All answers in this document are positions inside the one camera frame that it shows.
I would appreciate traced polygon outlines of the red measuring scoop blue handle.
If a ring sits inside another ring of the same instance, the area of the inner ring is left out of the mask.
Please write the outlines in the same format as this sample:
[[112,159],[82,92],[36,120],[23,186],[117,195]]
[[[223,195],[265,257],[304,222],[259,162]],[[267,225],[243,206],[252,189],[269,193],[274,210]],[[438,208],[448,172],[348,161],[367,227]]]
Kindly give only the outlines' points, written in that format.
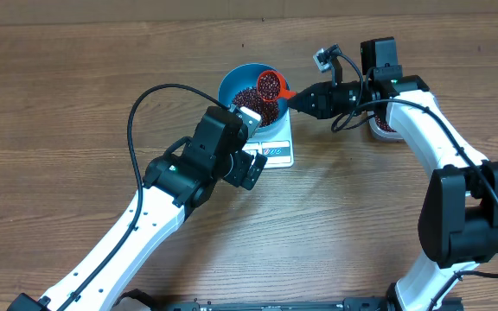
[[257,93],[265,102],[273,102],[281,98],[290,99],[297,94],[287,88],[284,76],[274,70],[266,70],[259,75]]

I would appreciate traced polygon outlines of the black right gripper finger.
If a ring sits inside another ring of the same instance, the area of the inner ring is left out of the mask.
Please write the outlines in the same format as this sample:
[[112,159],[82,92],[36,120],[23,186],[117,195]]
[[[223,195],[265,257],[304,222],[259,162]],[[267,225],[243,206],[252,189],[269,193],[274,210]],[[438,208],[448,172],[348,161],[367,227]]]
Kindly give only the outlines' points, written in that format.
[[306,106],[313,103],[316,96],[317,85],[312,85],[287,100],[288,106]]
[[288,101],[287,105],[289,108],[297,112],[304,113],[312,117],[316,117],[316,107],[312,103],[301,102],[301,101]]

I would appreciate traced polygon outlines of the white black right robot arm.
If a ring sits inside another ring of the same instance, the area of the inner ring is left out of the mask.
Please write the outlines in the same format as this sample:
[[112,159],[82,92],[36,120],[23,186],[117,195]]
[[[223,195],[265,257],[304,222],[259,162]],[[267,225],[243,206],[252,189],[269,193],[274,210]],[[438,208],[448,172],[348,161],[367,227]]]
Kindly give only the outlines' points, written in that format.
[[289,98],[290,108],[348,130],[366,111],[401,136],[428,179],[418,218],[421,252],[410,270],[386,292],[387,310],[458,310],[446,295],[465,276],[498,254],[498,162],[470,146],[439,110],[436,97],[417,75],[404,75],[392,37],[364,41],[357,80],[342,78],[347,56],[334,45],[314,61],[329,82]]

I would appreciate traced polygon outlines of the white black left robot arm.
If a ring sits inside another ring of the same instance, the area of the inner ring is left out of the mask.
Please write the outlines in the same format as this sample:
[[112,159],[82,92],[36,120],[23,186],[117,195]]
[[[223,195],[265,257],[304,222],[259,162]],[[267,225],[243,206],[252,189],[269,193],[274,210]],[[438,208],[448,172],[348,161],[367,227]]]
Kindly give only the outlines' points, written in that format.
[[245,107],[207,108],[193,136],[136,172],[137,191],[88,255],[39,299],[21,293],[11,310],[110,310],[150,254],[208,201],[216,183],[254,187],[265,156],[244,151],[261,117]]

